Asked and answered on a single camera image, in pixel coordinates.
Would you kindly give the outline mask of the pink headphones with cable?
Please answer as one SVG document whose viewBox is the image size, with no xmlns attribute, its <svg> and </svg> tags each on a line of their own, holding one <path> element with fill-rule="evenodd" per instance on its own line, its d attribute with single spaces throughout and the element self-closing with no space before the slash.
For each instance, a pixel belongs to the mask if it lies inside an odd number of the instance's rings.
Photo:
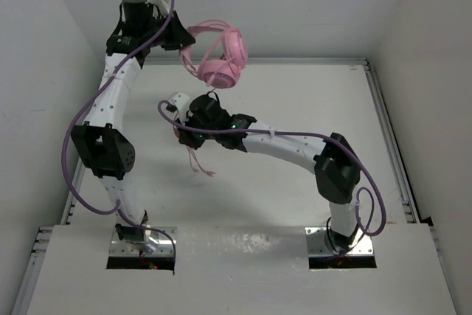
<svg viewBox="0 0 472 315">
<path fill-rule="evenodd" d="M 223 20 L 210 19 L 188 27 L 187 31 L 194 38 L 205 32 L 216 32 L 218 38 L 198 66 L 192 63 L 191 46 L 180 49 L 179 57 L 184 68 L 213 89 L 234 87 L 248 63 L 248 52 L 240 30 Z"/>
</svg>

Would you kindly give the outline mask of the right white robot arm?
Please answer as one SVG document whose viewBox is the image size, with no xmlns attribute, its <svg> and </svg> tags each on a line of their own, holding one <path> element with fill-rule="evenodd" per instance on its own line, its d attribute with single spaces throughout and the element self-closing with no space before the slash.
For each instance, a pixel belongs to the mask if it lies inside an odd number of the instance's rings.
<svg viewBox="0 0 472 315">
<path fill-rule="evenodd" d="M 245 114 L 229 114 L 218 97 L 210 94 L 191 99 L 183 93 L 170 98 L 176 107 L 176 122 L 203 130 L 193 132 L 179 128 L 178 141 L 194 150 L 207 140 L 215 140 L 226 149 L 244 153 L 261 153 L 306 169 L 316 178 L 321 197 L 329 201 L 331 227 L 327 239 L 337 252 L 348 249 L 358 231 L 353 192 L 360 181 L 360 169 L 344 151 L 333 143 L 311 136 L 283 136 L 238 133 L 238 129 L 267 130 L 271 127 Z M 233 134 L 206 133 L 207 130 L 235 131 Z"/>
</svg>

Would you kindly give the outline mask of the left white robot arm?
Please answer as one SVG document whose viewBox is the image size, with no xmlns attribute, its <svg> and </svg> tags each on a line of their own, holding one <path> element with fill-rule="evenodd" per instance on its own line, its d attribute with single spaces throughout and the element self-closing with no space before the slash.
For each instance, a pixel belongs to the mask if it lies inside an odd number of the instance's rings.
<svg viewBox="0 0 472 315">
<path fill-rule="evenodd" d="M 106 42 L 105 69 L 97 96 L 71 138 L 85 167 L 107 191 L 117 215 L 119 239 L 145 243 L 148 215 L 133 187 L 136 151 L 122 132 L 128 96 L 152 48 L 180 50 L 195 43 L 165 0 L 123 0 L 119 21 Z"/>
</svg>

